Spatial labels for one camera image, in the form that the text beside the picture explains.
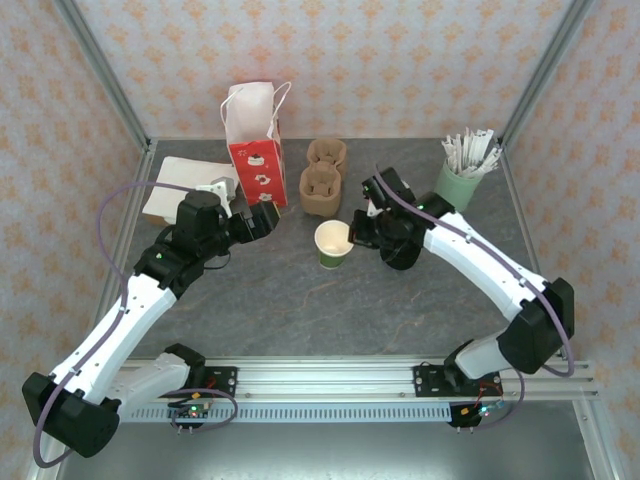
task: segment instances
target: paper bag handle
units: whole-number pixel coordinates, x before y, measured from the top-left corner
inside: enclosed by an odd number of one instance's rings
[[[236,96],[237,93],[241,92],[244,87],[240,87],[238,90],[229,95],[224,102],[220,104],[220,118],[222,119],[222,125],[224,125],[225,131],[227,130],[227,118],[224,114],[224,108],[227,104]]]
[[[276,98],[276,94],[280,90],[282,90],[283,87],[287,87],[287,89],[282,94],[282,98],[280,98],[280,101],[278,102],[278,105],[276,105],[276,108],[273,110],[273,115],[271,116],[271,123],[269,125],[269,130],[267,130],[267,137],[269,137],[269,138],[273,138],[273,130],[275,129],[276,116],[278,115],[278,110],[280,110],[280,107],[282,106],[282,103],[284,102],[284,99],[287,97],[287,94],[291,90],[291,82],[284,82],[282,85],[280,85],[278,88],[276,88],[274,90],[274,92],[273,92],[273,99],[274,100]]]

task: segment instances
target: marble tabletop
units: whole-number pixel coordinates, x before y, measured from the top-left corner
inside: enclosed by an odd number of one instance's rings
[[[133,357],[156,357],[178,341],[207,357],[446,356],[466,340],[506,325],[480,290],[426,250],[404,272],[389,268],[377,251],[362,247],[355,247],[338,269],[322,268],[313,233],[324,219],[305,214],[298,195],[309,142],[283,142],[289,205],[281,209],[276,230],[259,241],[233,246],[229,265],[205,272],[192,284],[151,328]],[[361,182],[373,174],[376,163],[381,168],[395,167],[417,195],[433,188],[442,166],[439,140],[353,139],[345,143],[348,173],[336,218],[346,223],[351,222],[354,209],[366,208]],[[165,156],[228,161],[223,141],[160,141],[151,180]],[[483,179],[465,218],[504,253],[530,267],[502,170]],[[138,217],[127,260],[129,271],[159,231],[142,215]]]

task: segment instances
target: green cup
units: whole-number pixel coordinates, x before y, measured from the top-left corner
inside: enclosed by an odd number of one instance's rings
[[[353,248],[353,243],[349,242],[349,225],[339,220],[321,223],[313,238],[320,265],[328,270],[338,268]]]
[[[482,177],[459,177],[451,171],[447,162],[444,162],[434,191],[453,205],[458,212],[464,212],[480,180]]]

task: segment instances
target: orange floral wall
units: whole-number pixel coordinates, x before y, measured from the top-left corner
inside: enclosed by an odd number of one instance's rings
[[[597,362],[640,477],[640,5],[601,0],[510,149],[540,264],[576,288],[575,344]]]
[[[140,153],[52,1],[0,2],[0,25],[0,477],[22,479],[34,431],[22,383],[85,336],[106,270],[95,211]]]
[[[152,137],[223,138],[230,85],[291,80],[284,137],[504,128],[570,0],[80,0]]]

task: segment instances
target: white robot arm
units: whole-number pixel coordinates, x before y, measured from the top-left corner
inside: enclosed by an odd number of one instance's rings
[[[573,289],[566,281],[559,278],[549,283],[518,265],[439,195],[429,192],[416,199],[393,169],[371,177],[363,187],[369,206],[366,212],[354,213],[352,243],[380,249],[383,261],[398,270],[411,268],[424,248],[464,274],[510,322],[499,332],[465,343],[447,358],[444,374],[454,387],[509,368],[535,373],[564,343],[549,306],[564,336],[573,335]],[[428,213],[437,224],[408,211],[393,197]],[[546,301],[541,303],[535,291],[542,292]]]
[[[149,328],[203,275],[207,261],[228,255],[236,243],[268,235],[278,220],[271,202],[252,206],[249,218],[231,215],[224,181],[190,191],[178,206],[176,225],[167,227],[134,266],[123,292],[126,302],[121,297],[48,376],[34,372],[23,384],[36,439],[44,431],[90,457],[113,437],[123,414],[167,392],[199,387],[191,383],[204,374],[204,357],[180,344],[168,347],[148,367],[119,371]],[[39,440],[34,445],[39,450]]]

